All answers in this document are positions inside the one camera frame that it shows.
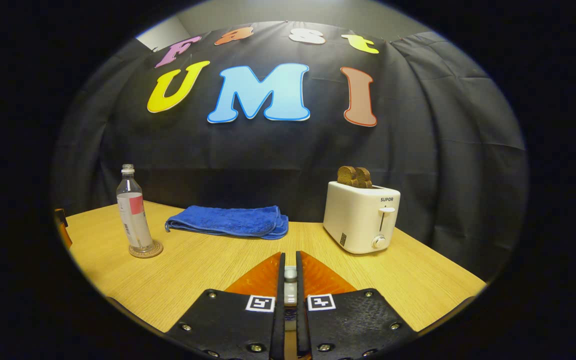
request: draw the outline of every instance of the cork coaster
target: cork coaster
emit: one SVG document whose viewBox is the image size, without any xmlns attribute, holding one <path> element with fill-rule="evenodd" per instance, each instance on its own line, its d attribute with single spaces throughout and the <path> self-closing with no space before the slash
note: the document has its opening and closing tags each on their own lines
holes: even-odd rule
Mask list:
<svg viewBox="0 0 576 360">
<path fill-rule="evenodd" d="M 355 188 L 358 187 L 357 171 L 352 166 L 341 166 L 339 170 L 336 171 L 336 182 Z"/>
<path fill-rule="evenodd" d="M 164 250 L 164 245 L 162 245 L 162 243 L 160 243 L 157 240 L 152 240 L 152 244 L 154 245 L 154 248 L 146 252 L 137 252 L 133 250 L 132 247 L 128 246 L 128 253 L 130 253 L 130 255 L 134 256 L 135 258 L 139 259 L 154 258 L 155 256 L 162 253 L 162 251 Z"/>
<path fill-rule="evenodd" d="M 359 182 L 359 188 L 361 189 L 372 189 L 373 182 L 370 179 L 370 171 L 365 167 L 355 168 L 357 171 L 357 182 Z"/>
</svg>

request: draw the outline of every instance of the bread slice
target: bread slice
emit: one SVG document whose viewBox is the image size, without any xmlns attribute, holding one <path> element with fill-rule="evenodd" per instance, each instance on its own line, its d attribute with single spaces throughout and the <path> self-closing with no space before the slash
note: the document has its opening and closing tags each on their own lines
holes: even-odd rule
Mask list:
<svg viewBox="0 0 576 360">
<path fill-rule="evenodd" d="M 373 182 L 370 178 L 370 171 L 365 167 L 355 168 L 355 171 L 357 172 L 358 187 L 361 189 L 371 189 L 373 187 Z"/>
<path fill-rule="evenodd" d="M 350 187 L 358 187 L 357 171 L 352 166 L 341 166 L 336 171 L 336 182 L 349 185 Z"/>
</svg>

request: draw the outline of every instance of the table surface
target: table surface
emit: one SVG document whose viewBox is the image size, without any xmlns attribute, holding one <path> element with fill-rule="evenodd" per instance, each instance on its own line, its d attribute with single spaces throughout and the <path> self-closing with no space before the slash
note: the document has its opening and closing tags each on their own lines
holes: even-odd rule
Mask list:
<svg viewBox="0 0 576 360">
<path fill-rule="evenodd" d="M 486 285 L 398 228 L 386 250 L 354 255 L 322 223 L 291 221 L 277 240 L 166 232 L 166 220 L 183 209 L 148 201 L 144 208 L 152 238 L 163 244 L 160 255 L 138 259 L 128 253 L 117 205 L 68 216 L 70 253 L 99 292 L 164 332 L 205 289 L 226 289 L 277 252 L 286 253 L 286 265 L 295 265 L 295 252 L 306 251 L 356 289 L 379 290 L 416 331 Z"/>
</svg>

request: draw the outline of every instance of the toaster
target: toaster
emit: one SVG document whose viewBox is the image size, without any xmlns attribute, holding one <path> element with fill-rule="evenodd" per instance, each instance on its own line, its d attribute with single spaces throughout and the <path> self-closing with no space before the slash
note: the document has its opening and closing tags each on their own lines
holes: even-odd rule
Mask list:
<svg viewBox="0 0 576 360">
<path fill-rule="evenodd" d="M 391 244 L 400 196 L 399 191 L 386 187 L 362 189 L 331 181 L 324 228 L 349 253 L 384 250 Z"/>
</svg>

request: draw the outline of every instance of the plastic bottle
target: plastic bottle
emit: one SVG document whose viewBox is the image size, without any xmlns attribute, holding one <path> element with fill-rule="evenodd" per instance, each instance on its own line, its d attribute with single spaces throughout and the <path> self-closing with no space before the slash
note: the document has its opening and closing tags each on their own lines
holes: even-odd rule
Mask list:
<svg viewBox="0 0 576 360">
<path fill-rule="evenodd" d="M 135 181 L 133 164 L 121 166 L 121 182 L 117 186 L 117 205 L 123 228 L 132 250 L 146 253 L 153 250 L 153 238 L 146 222 L 144 195 Z"/>
</svg>

